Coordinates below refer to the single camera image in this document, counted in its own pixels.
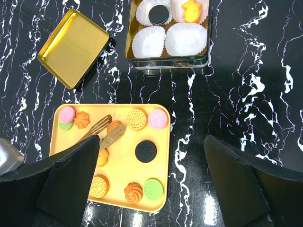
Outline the green cookie right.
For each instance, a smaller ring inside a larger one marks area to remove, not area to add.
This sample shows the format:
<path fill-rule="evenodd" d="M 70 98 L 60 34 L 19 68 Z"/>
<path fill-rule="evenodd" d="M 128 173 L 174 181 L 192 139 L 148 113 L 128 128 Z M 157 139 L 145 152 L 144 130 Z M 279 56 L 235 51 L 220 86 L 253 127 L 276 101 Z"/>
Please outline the green cookie right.
<path fill-rule="evenodd" d="M 149 200 L 156 201 L 164 193 L 163 185 L 158 179 L 150 178 L 143 185 L 143 193 Z"/>

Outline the pink cookie left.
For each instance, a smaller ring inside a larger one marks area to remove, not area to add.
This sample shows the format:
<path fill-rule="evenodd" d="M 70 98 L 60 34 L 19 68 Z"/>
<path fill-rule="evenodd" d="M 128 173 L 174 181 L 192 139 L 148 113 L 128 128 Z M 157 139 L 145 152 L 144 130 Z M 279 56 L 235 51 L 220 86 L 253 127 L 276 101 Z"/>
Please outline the pink cookie left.
<path fill-rule="evenodd" d="M 59 112 L 59 121 L 64 124 L 68 124 L 73 121 L 75 114 L 76 111 L 74 108 L 66 106 Z"/>

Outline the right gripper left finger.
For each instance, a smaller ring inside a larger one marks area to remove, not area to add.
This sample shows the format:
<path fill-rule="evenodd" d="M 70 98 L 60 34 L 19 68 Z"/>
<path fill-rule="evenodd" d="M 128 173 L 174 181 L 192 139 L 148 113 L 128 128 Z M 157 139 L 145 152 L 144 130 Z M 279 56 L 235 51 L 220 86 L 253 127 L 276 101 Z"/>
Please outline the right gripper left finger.
<path fill-rule="evenodd" d="M 0 177 L 2 227 L 79 227 L 99 153 L 98 135 Z"/>

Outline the orange swirl cookie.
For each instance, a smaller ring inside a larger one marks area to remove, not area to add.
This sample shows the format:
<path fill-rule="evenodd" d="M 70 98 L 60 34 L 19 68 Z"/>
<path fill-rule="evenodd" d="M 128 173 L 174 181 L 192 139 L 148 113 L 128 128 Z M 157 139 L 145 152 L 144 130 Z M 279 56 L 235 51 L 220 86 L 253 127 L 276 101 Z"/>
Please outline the orange swirl cookie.
<path fill-rule="evenodd" d="M 142 187 L 140 186 L 140 184 L 135 182 L 129 183 L 125 187 L 124 193 L 125 193 L 125 199 L 132 204 L 137 204 L 138 202 L 141 201 L 143 197 Z"/>
<path fill-rule="evenodd" d="M 84 111 L 76 113 L 74 118 L 74 124 L 79 129 L 86 128 L 89 125 L 89 114 Z"/>
<path fill-rule="evenodd" d="M 107 133 L 109 133 L 110 131 L 112 131 L 115 127 L 119 126 L 120 124 L 122 124 L 122 122 L 119 121 L 119 120 L 112 121 L 112 122 L 107 126 Z"/>

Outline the metal tongs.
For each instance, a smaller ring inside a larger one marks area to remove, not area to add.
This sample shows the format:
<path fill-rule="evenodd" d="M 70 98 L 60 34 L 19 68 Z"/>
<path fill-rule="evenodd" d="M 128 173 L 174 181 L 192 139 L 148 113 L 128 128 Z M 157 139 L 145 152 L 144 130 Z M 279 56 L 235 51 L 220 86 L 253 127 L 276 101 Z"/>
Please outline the metal tongs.
<path fill-rule="evenodd" d="M 100 119 L 97 123 L 95 123 L 91 129 L 82 137 L 80 138 L 79 142 L 92 136 L 92 135 L 98 135 L 101 133 L 104 129 L 106 129 L 110 123 L 112 122 L 112 116 L 110 114 L 106 115 L 102 119 Z M 114 129 L 112 129 L 103 139 L 100 143 L 100 149 L 106 149 L 110 147 L 112 144 L 114 144 L 118 139 L 120 139 L 126 131 L 126 127 L 123 124 L 119 124 Z"/>

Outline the white paper cup back-left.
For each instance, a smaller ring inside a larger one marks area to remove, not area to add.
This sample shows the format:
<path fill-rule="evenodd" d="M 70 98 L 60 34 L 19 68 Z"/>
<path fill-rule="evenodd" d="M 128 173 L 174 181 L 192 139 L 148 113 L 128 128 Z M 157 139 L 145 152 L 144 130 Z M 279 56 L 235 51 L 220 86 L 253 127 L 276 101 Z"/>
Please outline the white paper cup back-left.
<path fill-rule="evenodd" d="M 170 0 L 143 0 L 137 10 L 136 10 L 136 19 L 137 21 L 145 26 L 153 26 L 153 24 L 150 22 L 148 14 L 149 11 L 151 10 L 152 7 L 155 5 L 164 5 L 167 7 L 169 11 L 169 18 L 168 20 L 164 23 L 168 24 L 172 20 L 172 12 L 170 8 Z"/>

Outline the yellow pineapple cookie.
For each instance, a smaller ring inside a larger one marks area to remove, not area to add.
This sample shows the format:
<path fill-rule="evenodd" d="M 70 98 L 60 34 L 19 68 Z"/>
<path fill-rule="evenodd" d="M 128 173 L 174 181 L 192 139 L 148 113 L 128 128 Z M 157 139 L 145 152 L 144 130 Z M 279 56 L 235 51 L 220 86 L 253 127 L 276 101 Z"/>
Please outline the yellow pineapple cookie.
<path fill-rule="evenodd" d="M 97 159 L 97 166 L 98 167 L 103 167 L 108 163 L 108 157 L 109 157 L 109 152 L 108 150 L 101 149 L 98 153 L 98 159 Z"/>
<path fill-rule="evenodd" d="M 187 23 L 196 23 L 201 16 L 201 9 L 202 5 L 200 3 L 195 2 L 194 0 L 189 0 L 182 4 L 183 18 Z"/>

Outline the orange swirl cookie bottom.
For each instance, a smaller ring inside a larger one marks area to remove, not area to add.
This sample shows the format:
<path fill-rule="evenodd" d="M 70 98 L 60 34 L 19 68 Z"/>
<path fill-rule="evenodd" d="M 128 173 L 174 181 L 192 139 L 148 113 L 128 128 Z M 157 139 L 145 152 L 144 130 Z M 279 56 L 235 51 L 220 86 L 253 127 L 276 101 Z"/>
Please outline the orange swirl cookie bottom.
<path fill-rule="evenodd" d="M 143 197 L 142 187 L 140 186 L 140 184 L 135 182 L 129 183 L 125 187 L 124 193 L 125 193 L 125 199 L 132 204 L 137 204 L 138 202 L 141 201 Z"/>

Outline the black sandwich cookie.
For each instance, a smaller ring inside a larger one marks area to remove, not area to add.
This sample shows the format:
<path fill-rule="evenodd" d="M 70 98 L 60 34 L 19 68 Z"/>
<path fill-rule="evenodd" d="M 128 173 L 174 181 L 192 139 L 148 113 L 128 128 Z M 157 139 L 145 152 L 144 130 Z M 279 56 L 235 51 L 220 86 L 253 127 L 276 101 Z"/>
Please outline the black sandwich cookie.
<path fill-rule="evenodd" d="M 149 20 L 153 25 L 162 25 L 169 18 L 169 11 L 164 5 L 155 5 L 148 14 Z"/>
<path fill-rule="evenodd" d="M 135 156 L 140 162 L 149 163 L 156 155 L 157 148 L 150 140 L 141 141 L 135 148 Z"/>

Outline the round tan biscuit bottom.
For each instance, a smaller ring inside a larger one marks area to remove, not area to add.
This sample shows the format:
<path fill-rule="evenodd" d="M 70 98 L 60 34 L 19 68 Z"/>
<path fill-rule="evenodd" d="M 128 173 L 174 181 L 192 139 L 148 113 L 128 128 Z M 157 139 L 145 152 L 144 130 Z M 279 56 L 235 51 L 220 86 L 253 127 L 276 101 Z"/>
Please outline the round tan biscuit bottom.
<path fill-rule="evenodd" d="M 104 197 L 109 191 L 109 181 L 103 175 L 97 175 L 92 178 L 90 193 L 95 198 Z"/>

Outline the round tan biscuit top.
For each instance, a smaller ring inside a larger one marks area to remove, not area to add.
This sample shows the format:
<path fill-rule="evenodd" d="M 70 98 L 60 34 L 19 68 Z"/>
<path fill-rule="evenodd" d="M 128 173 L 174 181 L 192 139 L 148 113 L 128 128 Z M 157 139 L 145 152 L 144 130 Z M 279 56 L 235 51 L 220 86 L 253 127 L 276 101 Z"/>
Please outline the round tan biscuit top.
<path fill-rule="evenodd" d="M 146 127 L 148 123 L 148 115 L 143 109 L 136 108 L 128 113 L 126 121 L 127 126 L 130 129 L 140 131 Z"/>

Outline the round tan biscuit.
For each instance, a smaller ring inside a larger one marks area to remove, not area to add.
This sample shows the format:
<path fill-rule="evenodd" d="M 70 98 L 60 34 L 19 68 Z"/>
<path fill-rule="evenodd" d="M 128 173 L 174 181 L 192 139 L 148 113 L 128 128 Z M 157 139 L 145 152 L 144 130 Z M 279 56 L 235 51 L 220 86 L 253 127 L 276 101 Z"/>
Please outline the round tan biscuit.
<path fill-rule="evenodd" d="M 126 121 L 127 126 L 130 129 L 140 131 L 146 127 L 148 123 L 148 115 L 143 109 L 136 108 L 128 113 Z"/>
<path fill-rule="evenodd" d="M 90 193 L 95 198 L 104 197 L 109 191 L 109 181 L 103 175 L 97 175 L 92 178 Z"/>

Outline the white paper cup front-right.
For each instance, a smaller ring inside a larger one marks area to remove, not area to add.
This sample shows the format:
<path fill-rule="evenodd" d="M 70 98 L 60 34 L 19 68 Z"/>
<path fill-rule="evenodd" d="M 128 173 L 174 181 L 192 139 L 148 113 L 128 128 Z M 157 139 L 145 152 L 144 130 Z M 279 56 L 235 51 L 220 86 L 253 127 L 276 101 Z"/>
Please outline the white paper cup front-right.
<path fill-rule="evenodd" d="M 196 23 L 177 23 L 166 33 L 165 48 L 170 56 L 194 56 L 207 44 L 207 30 Z"/>

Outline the gold cookie tin box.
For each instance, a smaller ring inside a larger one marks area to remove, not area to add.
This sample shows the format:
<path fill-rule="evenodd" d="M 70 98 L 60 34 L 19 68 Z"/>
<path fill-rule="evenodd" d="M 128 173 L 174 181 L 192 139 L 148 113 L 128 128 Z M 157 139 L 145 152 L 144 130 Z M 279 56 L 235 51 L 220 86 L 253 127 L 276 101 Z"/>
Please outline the gold cookie tin box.
<path fill-rule="evenodd" d="M 125 57 L 137 70 L 202 68 L 210 58 L 212 1 L 198 0 L 197 22 L 185 21 L 185 0 L 132 0 Z"/>

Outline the pink cookie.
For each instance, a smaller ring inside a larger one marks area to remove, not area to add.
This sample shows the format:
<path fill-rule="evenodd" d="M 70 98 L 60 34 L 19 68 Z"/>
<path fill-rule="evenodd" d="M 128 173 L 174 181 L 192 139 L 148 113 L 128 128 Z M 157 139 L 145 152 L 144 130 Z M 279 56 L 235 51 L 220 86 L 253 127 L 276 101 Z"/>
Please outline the pink cookie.
<path fill-rule="evenodd" d="M 168 120 L 168 115 L 162 109 L 152 110 L 148 115 L 148 124 L 156 130 L 164 129 L 168 124 Z"/>
<path fill-rule="evenodd" d="M 73 121 L 75 114 L 76 111 L 74 108 L 66 106 L 59 112 L 59 121 L 64 124 L 68 124 Z"/>

